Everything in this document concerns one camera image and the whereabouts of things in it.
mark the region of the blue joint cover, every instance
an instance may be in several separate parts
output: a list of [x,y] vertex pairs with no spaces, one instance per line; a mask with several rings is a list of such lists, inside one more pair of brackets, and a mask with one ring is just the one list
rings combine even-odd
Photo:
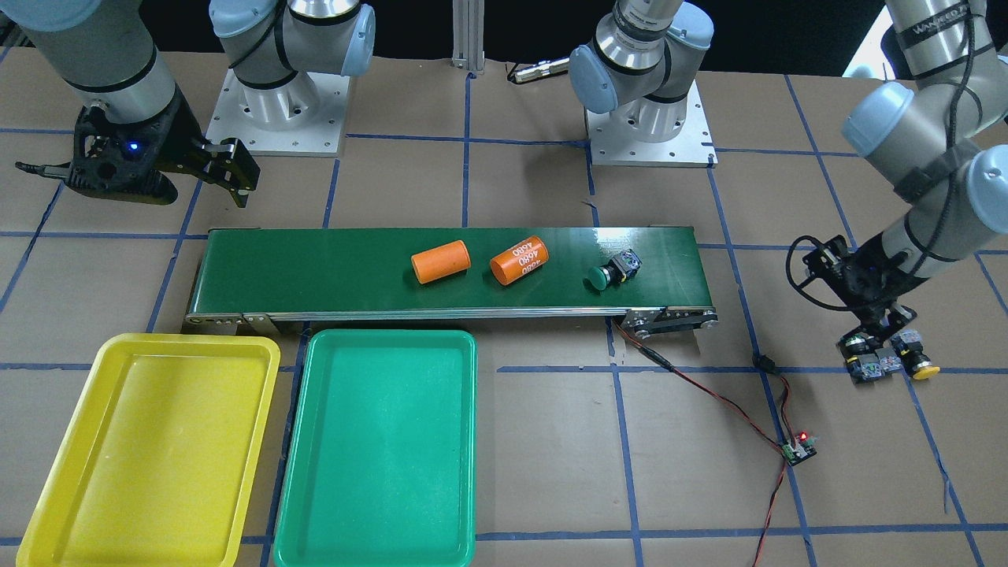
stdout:
[[996,145],[973,158],[966,193],[987,228],[1008,234],[1008,145]]
[[683,45],[706,51],[714,38],[714,21],[704,10],[683,2],[672,18],[668,34]]
[[892,133],[912,101],[913,91],[886,83],[855,107],[841,131],[858,155],[869,155]]
[[375,10],[368,4],[361,5],[354,23],[354,32],[347,47],[347,59],[343,61],[340,75],[360,77],[371,67],[371,53],[375,50]]
[[256,26],[273,13],[278,0],[211,0],[210,21],[222,39]]
[[616,88],[605,64],[588,45],[579,45],[571,53],[571,84],[581,104],[596,114],[619,107]]
[[95,13],[102,0],[0,0],[0,11],[18,25],[36,31],[64,31]]

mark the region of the orange can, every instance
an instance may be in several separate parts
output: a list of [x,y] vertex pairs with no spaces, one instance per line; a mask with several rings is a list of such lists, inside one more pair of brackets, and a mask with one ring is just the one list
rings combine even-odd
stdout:
[[501,286],[507,286],[529,271],[546,263],[549,250],[538,236],[528,238],[511,246],[490,260],[490,270]]
[[446,275],[469,269],[473,262],[469,259],[469,250],[462,240],[449,242],[436,248],[430,248],[410,256],[413,262],[413,272],[420,284],[440,279]]

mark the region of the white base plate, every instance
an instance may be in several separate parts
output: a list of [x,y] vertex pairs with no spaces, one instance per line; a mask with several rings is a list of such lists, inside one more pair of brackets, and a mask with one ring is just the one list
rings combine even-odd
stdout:
[[707,167],[718,163],[707,115],[697,83],[686,95],[689,110],[679,134],[666,142],[642,142],[631,137],[632,126],[612,114],[585,111],[594,165]]
[[253,155],[308,155],[336,157],[346,125],[350,78],[342,75],[308,73],[319,89],[322,107],[313,120],[294,130],[264,130],[242,110],[242,85],[234,71],[228,71],[221,96],[214,108],[207,137],[211,141],[236,137]]

